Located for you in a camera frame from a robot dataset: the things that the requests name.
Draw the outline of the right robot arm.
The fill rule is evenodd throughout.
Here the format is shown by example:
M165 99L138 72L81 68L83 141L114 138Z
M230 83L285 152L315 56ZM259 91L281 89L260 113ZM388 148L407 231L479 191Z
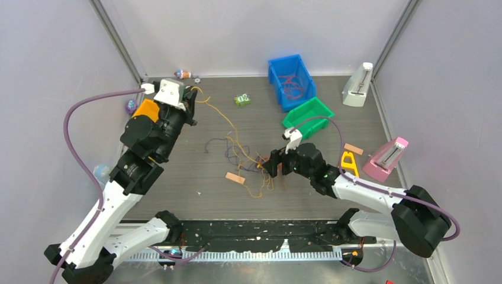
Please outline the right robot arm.
M348 209L336 222L335 233L346 243L359 237L400 242L417 256L428 258L452 226L452 220L420 186L392 188L360 179L328 164L312 143L271 151L262 167L271 177L296 173L321 195L356 202L372 209Z

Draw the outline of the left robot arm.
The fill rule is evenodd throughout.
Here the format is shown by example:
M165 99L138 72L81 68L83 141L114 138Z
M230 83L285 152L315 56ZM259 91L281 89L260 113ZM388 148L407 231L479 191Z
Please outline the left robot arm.
M146 247L176 244L182 222L169 211L118 237L112 232L126 213L147 194L163 172L184 125L194 126L197 88L157 87L145 84L144 100L125 125L121 142L126 147L104 186L98 201L79 227L60 244L49 245L44 255L55 266L55 275L67 283L104 283L114 269Z

